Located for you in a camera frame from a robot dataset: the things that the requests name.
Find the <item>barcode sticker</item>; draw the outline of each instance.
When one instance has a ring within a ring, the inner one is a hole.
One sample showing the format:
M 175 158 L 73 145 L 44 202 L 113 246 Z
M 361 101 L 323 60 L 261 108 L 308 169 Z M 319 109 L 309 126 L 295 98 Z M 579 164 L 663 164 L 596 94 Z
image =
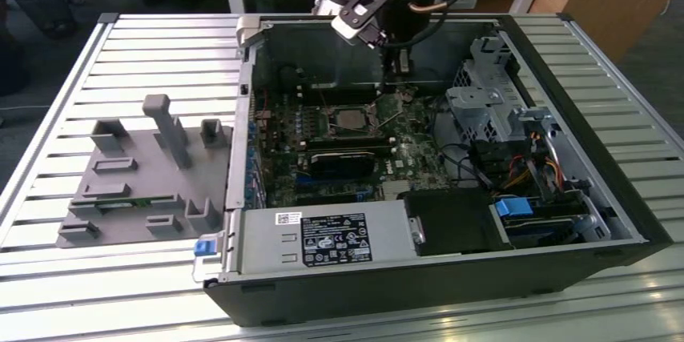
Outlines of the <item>barcode sticker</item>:
M 277 212 L 276 224 L 299 224 L 301 212 Z

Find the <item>floor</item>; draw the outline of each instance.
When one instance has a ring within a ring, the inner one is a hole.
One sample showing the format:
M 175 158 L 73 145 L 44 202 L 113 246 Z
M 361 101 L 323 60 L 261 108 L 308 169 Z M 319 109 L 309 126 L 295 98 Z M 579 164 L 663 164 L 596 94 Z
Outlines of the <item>floor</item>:
M 8 29 L 24 49 L 31 82 L 16 94 L 0 97 L 0 117 L 4 119 L 0 126 L 0 187 L 4 187 L 9 179 L 100 14 L 228 12 L 225 0 L 156 0 L 157 4 L 153 6 L 143 0 L 77 1 L 83 1 L 83 4 L 73 6 L 79 32 L 59 41 L 43 36 L 16 5 L 9 11 Z M 639 43 L 619 63 L 620 70 L 680 135 L 684 135 L 683 46 L 684 0 L 672 0 L 667 13 L 656 18 Z M 31 107 L 4 110 L 21 106 Z

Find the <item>warning label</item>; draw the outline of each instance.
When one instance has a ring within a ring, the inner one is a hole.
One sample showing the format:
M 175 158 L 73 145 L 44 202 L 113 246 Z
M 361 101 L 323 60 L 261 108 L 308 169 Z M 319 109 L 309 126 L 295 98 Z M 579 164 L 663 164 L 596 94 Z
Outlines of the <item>warning label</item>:
M 307 267 L 373 260 L 365 214 L 301 218 L 300 226 Z

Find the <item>white table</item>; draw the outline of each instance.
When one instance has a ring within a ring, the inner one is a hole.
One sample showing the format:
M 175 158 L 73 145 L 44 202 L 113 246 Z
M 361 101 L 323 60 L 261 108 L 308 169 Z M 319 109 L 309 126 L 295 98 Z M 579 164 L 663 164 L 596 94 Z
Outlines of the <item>white table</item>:
M 128 130 L 151 128 L 143 98 L 164 92 L 185 127 L 208 117 L 233 122 L 236 20 L 121 15 L 95 27 L 0 195 L 0 340 L 591 342 L 684 332 L 681 139 L 576 25 L 555 15 L 516 20 L 676 241 L 633 266 L 549 295 L 244 329 L 192 281 L 192 239 L 56 249 L 97 118 L 121 118 Z M 533 78 L 523 83 L 543 105 Z

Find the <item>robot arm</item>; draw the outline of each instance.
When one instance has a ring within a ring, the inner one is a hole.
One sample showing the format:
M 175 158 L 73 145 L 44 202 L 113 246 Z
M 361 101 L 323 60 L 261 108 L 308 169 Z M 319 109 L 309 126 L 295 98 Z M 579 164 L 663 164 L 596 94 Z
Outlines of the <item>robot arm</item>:
M 332 27 L 351 44 L 361 41 L 371 49 L 380 48 L 385 85 L 395 80 L 395 75 L 411 74 L 412 46 L 440 28 L 456 1 L 320 0 L 317 14 L 337 15 Z M 429 25 L 435 11 L 444 11 L 443 18 Z

